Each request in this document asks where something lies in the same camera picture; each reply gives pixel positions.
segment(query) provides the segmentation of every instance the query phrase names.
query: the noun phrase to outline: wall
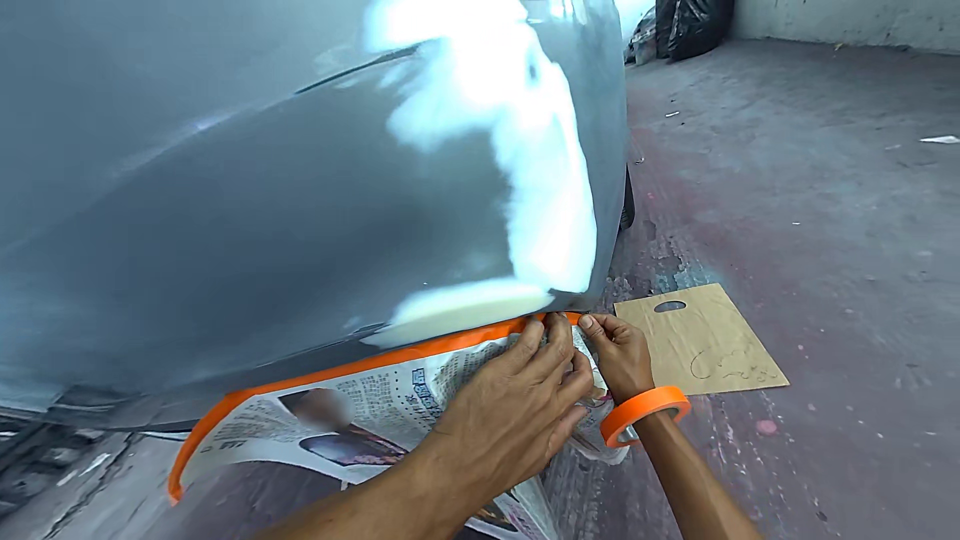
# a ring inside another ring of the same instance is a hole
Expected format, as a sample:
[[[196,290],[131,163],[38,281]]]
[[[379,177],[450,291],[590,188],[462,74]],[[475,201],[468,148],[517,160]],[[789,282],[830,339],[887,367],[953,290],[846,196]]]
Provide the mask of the wall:
[[[733,34],[960,53],[960,1],[737,0]]]

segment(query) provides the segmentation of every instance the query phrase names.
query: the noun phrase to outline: hand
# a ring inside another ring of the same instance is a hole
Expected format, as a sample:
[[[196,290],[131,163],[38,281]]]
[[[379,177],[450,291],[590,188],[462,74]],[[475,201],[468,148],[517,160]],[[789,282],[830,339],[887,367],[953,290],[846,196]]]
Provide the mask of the hand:
[[[573,347],[565,316],[531,318],[516,344],[480,368],[409,457],[456,478],[465,511],[535,475],[587,411],[575,403],[593,387],[589,360]],[[573,363],[573,371],[564,374]]]
[[[618,405],[655,387],[643,331],[603,313],[584,315],[579,324],[597,350],[600,375]]]

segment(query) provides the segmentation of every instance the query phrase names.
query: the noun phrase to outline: car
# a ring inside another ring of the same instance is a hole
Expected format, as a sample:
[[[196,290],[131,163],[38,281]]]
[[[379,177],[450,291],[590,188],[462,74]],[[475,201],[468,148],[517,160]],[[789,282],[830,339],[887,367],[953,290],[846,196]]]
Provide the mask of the car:
[[[586,310],[633,220],[611,0],[3,19],[12,416],[189,430],[230,391]]]

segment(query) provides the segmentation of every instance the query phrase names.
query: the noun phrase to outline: left hand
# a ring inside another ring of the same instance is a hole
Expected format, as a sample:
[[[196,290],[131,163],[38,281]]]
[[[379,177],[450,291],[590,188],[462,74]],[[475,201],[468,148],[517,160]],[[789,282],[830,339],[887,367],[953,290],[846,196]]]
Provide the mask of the left hand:
[[[541,471],[587,413],[575,403],[593,387],[589,360],[565,316],[544,322],[531,318],[510,350],[480,368],[405,459],[457,479],[458,498],[475,505],[469,512]]]

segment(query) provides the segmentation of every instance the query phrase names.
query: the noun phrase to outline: orange masking tape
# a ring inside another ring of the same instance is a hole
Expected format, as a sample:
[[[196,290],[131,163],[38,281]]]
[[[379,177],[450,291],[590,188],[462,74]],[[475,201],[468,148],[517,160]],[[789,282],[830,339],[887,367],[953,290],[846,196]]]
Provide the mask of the orange masking tape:
[[[577,321],[580,320],[580,313],[568,311],[564,314],[566,315],[566,320],[570,322],[571,326],[577,326]],[[542,321],[546,314],[538,313],[531,316]],[[190,434],[180,446],[180,452],[177,454],[177,458],[174,460],[174,466],[167,478],[167,492],[170,494],[170,499],[173,504],[176,504],[180,501],[180,498],[183,497],[183,486],[180,485],[180,476],[183,474],[183,469],[186,468],[186,463],[190,460],[190,456],[192,456],[193,453],[197,451],[197,448],[200,447],[200,443],[204,440],[204,437],[213,431],[213,429],[217,427],[217,424],[220,423],[221,420],[227,418],[227,415],[230,414],[232,410],[252,396],[256,396],[258,394],[269,394],[270,392],[276,392],[277,390],[285,390],[295,386],[320,382],[321,380],[329,380],[346,375],[353,375],[362,371],[395,365],[408,360],[416,360],[418,358],[426,358],[428,356],[450,353],[458,349],[465,349],[467,347],[479,345],[484,341],[500,339],[501,337],[506,337],[511,333],[520,333],[524,328],[526,328],[526,326],[527,317],[517,317],[516,319],[494,323],[478,329],[460,331],[442,337],[435,337],[422,343],[418,343],[417,345],[411,345],[377,356],[370,356],[349,364],[325,369],[323,371],[318,371],[317,373],[311,373],[295,379],[281,380],[279,382],[272,382],[270,384],[257,386],[256,388],[238,390],[236,392],[227,394],[220,403],[216,404],[203,418],[200,419],[200,421],[197,422],[197,425],[194,426],[193,430],[190,431]]]
[[[677,411],[673,416],[674,422],[680,422],[680,419],[690,412],[690,401],[680,391],[680,388],[658,386],[653,390],[647,390],[614,407],[607,418],[604,418],[603,422],[600,423],[600,434],[603,435],[607,446],[611,448],[636,444],[639,441],[623,443],[618,441],[617,437],[627,426],[644,416],[670,408]]]

